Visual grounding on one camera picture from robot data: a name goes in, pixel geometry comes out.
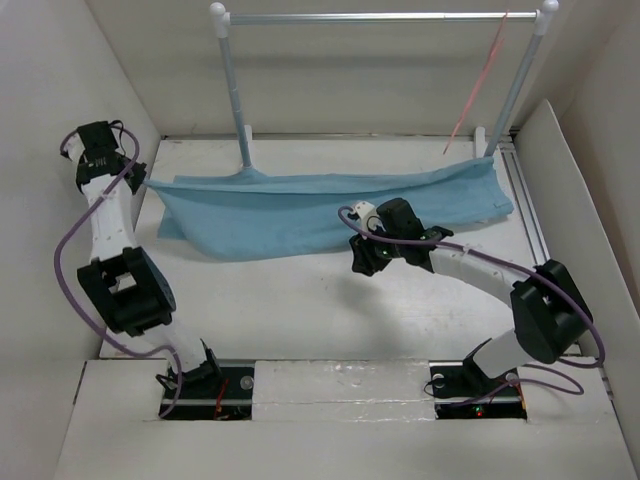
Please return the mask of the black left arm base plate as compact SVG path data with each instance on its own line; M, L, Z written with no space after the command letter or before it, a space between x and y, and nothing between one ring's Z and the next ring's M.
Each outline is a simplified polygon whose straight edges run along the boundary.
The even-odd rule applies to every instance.
M175 398L174 372L158 374L162 387L159 415L163 420L244 421L252 418L254 362L222 362L222 377L202 383L185 380Z

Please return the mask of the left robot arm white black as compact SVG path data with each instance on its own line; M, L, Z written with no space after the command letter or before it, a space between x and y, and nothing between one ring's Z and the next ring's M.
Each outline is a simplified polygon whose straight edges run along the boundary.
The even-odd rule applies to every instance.
M91 253L77 279L112 334L166 353L171 370L161 382L212 396L223 383L218 361L202 339L174 321L171 287L135 237L132 201L146 166L125 155L126 132L120 121L97 121L77 127L61 144L61 154L77 165L76 185L89 205Z

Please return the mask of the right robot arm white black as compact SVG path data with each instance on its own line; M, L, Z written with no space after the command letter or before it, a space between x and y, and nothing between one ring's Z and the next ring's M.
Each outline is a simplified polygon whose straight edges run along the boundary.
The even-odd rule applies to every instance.
M458 408L479 404L523 384L516 372L520 367L547 371L564 362L567 349L585 333L598 349L592 367L603 364L605 349L592 315L562 263L524 267L453 243L452 231L424 227L402 198L380 206L343 206L338 216L355 233L349 240L353 272L371 277L402 259L470 285L511 310L512 328L479 344L452 373L433 371L424 388L427 395L452 398Z

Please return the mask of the light blue trousers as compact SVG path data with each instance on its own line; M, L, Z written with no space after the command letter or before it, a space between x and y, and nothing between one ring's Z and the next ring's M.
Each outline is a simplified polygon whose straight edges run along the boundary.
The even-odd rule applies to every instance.
M427 224L464 227L513 211L490 157L399 175L230 176L149 180L165 206L161 238L184 239L220 261L253 261L344 250L338 210L360 201L406 199Z

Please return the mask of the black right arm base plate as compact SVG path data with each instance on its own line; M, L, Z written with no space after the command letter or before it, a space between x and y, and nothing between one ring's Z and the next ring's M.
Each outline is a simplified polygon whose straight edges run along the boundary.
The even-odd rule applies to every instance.
M527 419L515 369L474 380L461 361L438 361L429 363L429 375L423 392L433 399L437 420Z

